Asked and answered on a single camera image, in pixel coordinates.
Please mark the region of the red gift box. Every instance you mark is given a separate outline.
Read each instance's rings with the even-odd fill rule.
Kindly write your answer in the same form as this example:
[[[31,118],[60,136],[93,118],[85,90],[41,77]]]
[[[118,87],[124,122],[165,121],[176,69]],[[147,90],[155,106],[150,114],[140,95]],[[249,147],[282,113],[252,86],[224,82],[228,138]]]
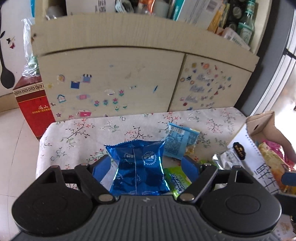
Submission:
[[[41,76],[22,76],[13,88],[19,108],[35,137],[39,140],[55,122]]]

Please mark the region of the clear plastic bag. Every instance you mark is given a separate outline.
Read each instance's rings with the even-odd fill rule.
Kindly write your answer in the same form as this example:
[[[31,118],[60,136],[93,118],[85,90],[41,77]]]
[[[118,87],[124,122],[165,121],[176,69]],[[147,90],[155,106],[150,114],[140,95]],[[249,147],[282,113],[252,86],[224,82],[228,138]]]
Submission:
[[[25,55],[25,66],[22,76],[34,77],[40,76],[39,64],[36,56],[33,54],[31,43],[31,27],[35,24],[35,18],[25,18],[23,22],[23,50]]]

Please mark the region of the cream bread snack packet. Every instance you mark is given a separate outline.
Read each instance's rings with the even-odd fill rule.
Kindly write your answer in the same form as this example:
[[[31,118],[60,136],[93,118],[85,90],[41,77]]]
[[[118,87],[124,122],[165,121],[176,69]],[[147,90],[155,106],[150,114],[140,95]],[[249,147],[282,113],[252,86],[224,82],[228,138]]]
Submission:
[[[295,166],[293,169],[290,168],[290,166],[288,166],[284,160],[272,151],[264,142],[259,144],[258,149],[262,154],[265,163],[269,166],[280,190],[284,193],[295,195],[295,187],[284,185],[281,182],[282,175],[288,171],[295,171]]]

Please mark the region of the floral tablecloth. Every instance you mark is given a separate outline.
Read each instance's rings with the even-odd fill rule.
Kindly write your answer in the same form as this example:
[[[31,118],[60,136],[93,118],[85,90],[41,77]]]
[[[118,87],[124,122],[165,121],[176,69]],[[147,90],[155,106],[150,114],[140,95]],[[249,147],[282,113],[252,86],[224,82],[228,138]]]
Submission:
[[[170,123],[200,132],[194,160],[210,161],[214,154],[240,142],[255,155],[252,170],[266,172],[256,147],[262,140],[280,144],[295,163],[295,146],[276,129],[275,120],[272,112],[246,117],[235,108],[210,108],[59,121],[50,124],[40,140],[36,175],[52,165],[72,169],[81,163],[92,164],[107,154],[106,145],[164,140]],[[113,214],[111,224],[102,230],[105,240],[226,240],[225,235],[211,232],[205,225],[191,228],[187,209],[168,208],[163,201],[156,205],[130,202],[126,207],[132,213]]]

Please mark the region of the light blue cracker packet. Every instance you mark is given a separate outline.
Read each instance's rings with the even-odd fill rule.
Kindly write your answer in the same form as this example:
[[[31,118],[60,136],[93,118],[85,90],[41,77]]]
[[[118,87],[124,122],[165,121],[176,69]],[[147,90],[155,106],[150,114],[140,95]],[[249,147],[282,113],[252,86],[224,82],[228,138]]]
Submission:
[[[195,129],[169,123],[164,156],[181,160],[184,155],[193,154],[199,135],[200,132]]]

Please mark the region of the green cracker snack packet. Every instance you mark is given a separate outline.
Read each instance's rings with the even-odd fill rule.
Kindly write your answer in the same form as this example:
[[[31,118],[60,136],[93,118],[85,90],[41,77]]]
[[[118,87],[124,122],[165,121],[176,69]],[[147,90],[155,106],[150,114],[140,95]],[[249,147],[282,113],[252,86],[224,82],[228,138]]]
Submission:
[[[192,183],[180,166],[165,168],[164,175],[175,200],[177,200],[178,196]]]

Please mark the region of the pink snack packet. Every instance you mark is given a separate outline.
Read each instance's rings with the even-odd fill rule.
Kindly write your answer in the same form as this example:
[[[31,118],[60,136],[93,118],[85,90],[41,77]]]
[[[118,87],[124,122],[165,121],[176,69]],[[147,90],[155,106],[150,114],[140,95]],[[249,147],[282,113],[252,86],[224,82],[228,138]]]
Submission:
[[[290,159],[287,158],[283,147],[275,142],[269,141],[269,140],[264,140],[263,141],[272,151],[274,151],[280,158],[282,158],[284,160],[284,162],[290,166],[290,168],[294,168],[295,163],[292,162]]]

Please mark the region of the dark blue foil snack packet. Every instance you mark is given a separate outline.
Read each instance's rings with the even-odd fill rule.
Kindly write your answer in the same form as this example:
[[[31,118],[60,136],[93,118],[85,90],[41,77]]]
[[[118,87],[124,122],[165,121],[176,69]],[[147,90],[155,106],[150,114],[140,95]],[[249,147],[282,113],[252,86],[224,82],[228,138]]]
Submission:
[[[163,171],[165,141],[133,140],[106,145],[118,169],[110,192],[114,196],[159,196],[170,192]]]

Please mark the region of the green glass bottle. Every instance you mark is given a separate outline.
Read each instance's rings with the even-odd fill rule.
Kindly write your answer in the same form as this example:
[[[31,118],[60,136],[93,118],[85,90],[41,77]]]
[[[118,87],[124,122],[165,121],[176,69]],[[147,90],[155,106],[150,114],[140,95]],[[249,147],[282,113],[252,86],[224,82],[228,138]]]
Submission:
[[[254,22],[253,22],[254,10],[255,10],[255,1],[253,0],[248,1],[243,17],[241,18],[237,28],[238,35],[247,45],[249,45],[249,42],[254,33]]]

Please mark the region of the wooden cabinet with stickers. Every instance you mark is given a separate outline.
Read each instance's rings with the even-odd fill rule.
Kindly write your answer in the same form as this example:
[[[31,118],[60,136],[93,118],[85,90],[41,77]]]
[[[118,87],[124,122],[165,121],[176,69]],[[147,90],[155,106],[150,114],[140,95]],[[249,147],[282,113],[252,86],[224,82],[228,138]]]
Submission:
[[[48,18],[36,1],[31,29],[55,121],[233,107],[254,72],[271,1],[257,1],[246,50],[186,23],[139,14]]]

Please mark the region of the silver foil snack packet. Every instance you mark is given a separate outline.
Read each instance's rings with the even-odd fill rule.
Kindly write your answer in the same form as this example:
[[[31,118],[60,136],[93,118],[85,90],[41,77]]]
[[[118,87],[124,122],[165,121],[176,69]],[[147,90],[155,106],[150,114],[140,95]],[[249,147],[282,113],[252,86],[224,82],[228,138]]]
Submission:
[[[220,170],[231,170],[233,166],[244,167],[243,162],[233,149],[226,149],[213,155],[212,161]]]

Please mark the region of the cardboard milk box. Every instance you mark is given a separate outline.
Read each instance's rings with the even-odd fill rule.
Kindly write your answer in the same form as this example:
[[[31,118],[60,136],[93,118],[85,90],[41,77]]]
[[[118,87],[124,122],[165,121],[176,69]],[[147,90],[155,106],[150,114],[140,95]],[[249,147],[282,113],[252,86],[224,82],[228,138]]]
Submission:
[[[228,148],[244,150],[243,166],[269,193],[295,195],[295,151],[275,127],[274,111],[249,116]]]

